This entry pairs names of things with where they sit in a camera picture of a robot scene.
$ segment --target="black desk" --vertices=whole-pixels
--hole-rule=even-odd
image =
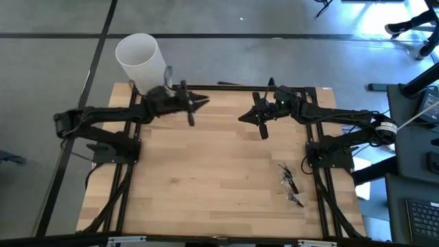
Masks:
[[[404,97],[398,85],[388,86],[390,117],[400,126],[414,115],[418,97]],[[439,175],[427,168],[427,153],[439,153],[439,147],[431,144],[439,134],[426,130],[422,126],[406,126],[396,135],[396,156],[371,165],[368,168],[353,172],[356,185],[382,178],[385,174],[395,174],[406,178],[439,183]]]
[[[413,117],[418,97],[406,98],[401,94],[398,85],[389,85],[388,100],[390,117],[398,126]],[[430,132],[422,126],[406,126],[398,131],[395,151],[400,176],[439,183],[439,175],[427,169],[427,153],[439,152],[439,147],[430,143],[435,138],[439,138],[439,134]]]
[[[411,244],[405,199],[439,202],[439,185],[386,174],[385,187],[387,189],[392,241],[400,244]]]

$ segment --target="concrete floor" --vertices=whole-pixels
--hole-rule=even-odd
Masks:
[[[5,0],[0,2],[0,33],[100,33],[109,6],[110,0]],[[384,35],[386,23],[404,21],[425,9],[414,1],[334,0],[314,19],[321,7],[309,0],[120,1],[110,33],[373,36]],[[367,92],[365,86],[406,83],[429,68],[431,58],[414,59],[422,46],[416,37],[423,35],[408,32],[400,37],[415,38],[412,42],[159,39],[158,43],[167,64],[174,67],[175,82],[184,78],[191,84],[222,80],[265,85],[274,77],[277,84],[288,86],[332,87],[339,108],[383,112],[388,109],[386,94]],[[87,102],[90,106],[106,106],[112,84],[128,80],[114,56],[119,41],[106,41]],[[60,151],[52,115],[77,104],[96,45],[97,39],[0,39],[0,150],[28,158],[22,167],[0,165],[0,239],[32,235]],[[74,150],[91,156],[85,143],[77,141]],[[385,148],[367,148],[358,156],[377,162],[389,155]],[[48,234],[74,232],[89,169],[89,162],[71,157]],[[388,220],[385,185],[378,180],[371,188],[371,199],[360,202],[362,214]]]

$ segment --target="shoe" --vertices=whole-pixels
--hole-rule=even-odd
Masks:
[[[428,42],[425,44],[422,48],[420,48],[417,60],[422,60],[426,58],[427,56],[430,56],[430,54],[433,52],[434,48],[436,48],[438,44],[433,42]]]
[[[391,35],[400,34],[403,32],[406,32],[412,28],[412,23],[409,21],[406,21],[404,23],[397,23],[397,24],[387,24],[384,26],[384,29],[387,33]]]

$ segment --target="white cup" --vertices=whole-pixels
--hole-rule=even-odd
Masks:
[[[140,94],[146,95],[155,86],[165,83],[166,63],[154,37],[133,34],[124,38],[116,48],[116,59]]]

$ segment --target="wooden table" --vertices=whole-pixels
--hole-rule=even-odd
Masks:
[[[195,114],[195,127],[188,126],[185,113],[142,126],[142,151],[134,166],[123,233],[322,237],[313,176],[300,170],[305,126],[287,117],[270,121],[270,138],[262,141],[256,126],[237,120],[252,106],[251,92],[194,92],[211,99]],[[320,106],[335,108],[331,89],[317,92]],[[130,94],[129,84],[116,83],[109,106],[127,106]],[[106,123],[104,128],[115,132],[123,125]],[[341,134],[340,125],[323,127],[325,134]],[[296,177],[304,209],[286,199],[278,167],[283,163]],[[104,165],[90,177],[78,230],[87,227],[106,204],[114,170],[114,164]],[[365,234],[352,178],[343,169],[331,171],[339,207]],[[117,205],[110,229],[115,228],[118,211]],[[333,234],[330,212],[327,206]]]

